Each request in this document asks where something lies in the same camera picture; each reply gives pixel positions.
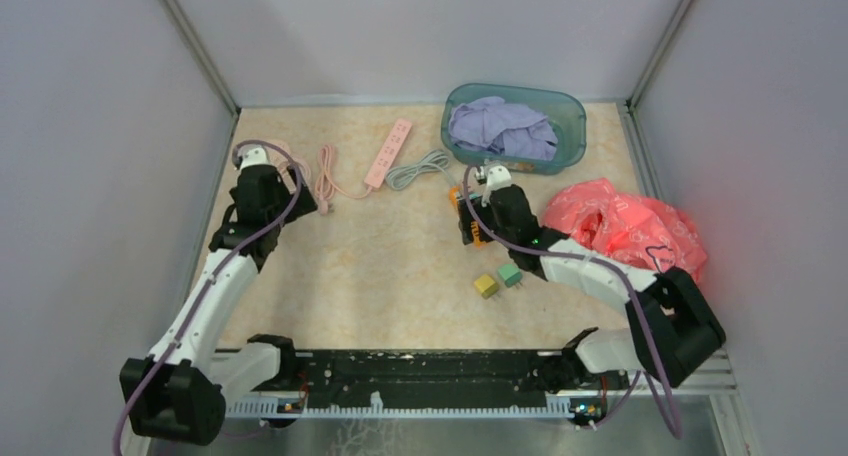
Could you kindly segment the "orange power strip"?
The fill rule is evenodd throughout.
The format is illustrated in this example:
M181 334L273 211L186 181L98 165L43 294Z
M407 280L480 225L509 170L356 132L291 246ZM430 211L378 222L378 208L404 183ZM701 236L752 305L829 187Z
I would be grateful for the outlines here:
M428 173L441 173L450 183L449 201L454 207L458 217L463 216L472 220L472 231L474 247L481 248L486 245L490 238L483 236L479 224L471 217L466 208L466 198L461 192L460 183L449 172L450 158L442 149L434 149L426 153L418 162L392 167L385 176L385 183L394 191L406 189L421 175Z

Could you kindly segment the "teal plastic basin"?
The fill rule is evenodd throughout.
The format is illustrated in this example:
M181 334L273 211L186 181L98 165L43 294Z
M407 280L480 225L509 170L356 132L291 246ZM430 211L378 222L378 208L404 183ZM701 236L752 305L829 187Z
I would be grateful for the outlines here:
M556 175L585 155L587 112L563 92L469 83L445 101L441 140L466 165L501 162L512 171Z

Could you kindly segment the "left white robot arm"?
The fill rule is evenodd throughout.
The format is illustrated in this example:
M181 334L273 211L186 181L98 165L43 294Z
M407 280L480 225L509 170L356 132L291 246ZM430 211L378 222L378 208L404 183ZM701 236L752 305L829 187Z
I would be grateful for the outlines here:
M267 382L292 387L298 360L284 353L283 338L260 335L225 363L213 356L237 303L276 249L281 229L316 211L301 168L241 162L232 203L209 243L201 275L175 320L148 354L129 358L119 373L125 406L112 437L124 452L126 430L142 438L206 446L219 435L228 405Z

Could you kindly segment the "pink long power strip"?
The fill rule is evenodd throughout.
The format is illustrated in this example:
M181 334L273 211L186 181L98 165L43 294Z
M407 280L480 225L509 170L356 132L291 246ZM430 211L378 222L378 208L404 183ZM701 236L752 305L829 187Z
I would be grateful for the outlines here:
M314 188L314 196L316 197L319 213L326 215L330 212L332 198L337 194L350 199L361 200L367 198L372 192L379 190L387 178L388 171L392 168L401 148L411 133L412 127L413 124L409 120L400 118L395 121L380 147L375 160L366 172L363 179L365 191L358 195L343 190L334 181L332 169L335 162L336 149L330 144L322 146L318 152L319 171Z

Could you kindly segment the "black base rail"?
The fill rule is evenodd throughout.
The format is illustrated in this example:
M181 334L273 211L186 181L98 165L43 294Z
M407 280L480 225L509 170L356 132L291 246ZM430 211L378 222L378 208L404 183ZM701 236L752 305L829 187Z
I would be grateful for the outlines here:
M231 418L285 427L298 419L539 418L593 426L609 379L562 350L301 350L237 402Z

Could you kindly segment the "purple cloth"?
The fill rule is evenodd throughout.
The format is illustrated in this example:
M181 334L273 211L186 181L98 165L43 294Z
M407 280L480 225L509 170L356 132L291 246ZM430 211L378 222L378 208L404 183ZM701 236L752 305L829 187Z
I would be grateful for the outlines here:
M452 109L448 135L465 150L540 161L552 161L559 142L547 115L497 96Z

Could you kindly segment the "green charger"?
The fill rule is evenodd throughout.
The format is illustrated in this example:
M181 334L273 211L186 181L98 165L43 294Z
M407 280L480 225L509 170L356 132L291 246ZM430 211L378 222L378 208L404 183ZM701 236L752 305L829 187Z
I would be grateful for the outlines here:
M497 275L507 288L518 287L523 280L522 271L513 263L506 263L497 269Z

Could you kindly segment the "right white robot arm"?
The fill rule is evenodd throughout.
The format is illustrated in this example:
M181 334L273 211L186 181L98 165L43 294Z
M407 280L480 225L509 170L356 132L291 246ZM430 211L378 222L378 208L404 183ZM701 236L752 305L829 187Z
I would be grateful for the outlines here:
M618 330L588 328L562 350L563 374L576 388L590 387L602 373L643 371L679 387L723 347L724 328L693 277L684 269L645 269L580 245L571 235L539 224L524 191L501 188L488 199L452 188L464 244L503 244L513 286L532 274L580 289L627 318Z

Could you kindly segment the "yellow charger front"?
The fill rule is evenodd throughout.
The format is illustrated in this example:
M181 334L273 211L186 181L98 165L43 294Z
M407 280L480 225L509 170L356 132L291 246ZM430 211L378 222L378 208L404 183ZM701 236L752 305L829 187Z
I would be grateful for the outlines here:
M473 281L475 291L483 298L490 299L500 291L500 285L490 274L482 274Z

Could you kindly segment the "pink plastic bag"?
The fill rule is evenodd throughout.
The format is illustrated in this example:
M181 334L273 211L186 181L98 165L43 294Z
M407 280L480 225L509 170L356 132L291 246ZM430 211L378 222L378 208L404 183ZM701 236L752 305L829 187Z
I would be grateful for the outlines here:
M559 191L541 222L616 261L658 272L679 267L695 282L708 260L696 225L683 211L619 191L605 178Z

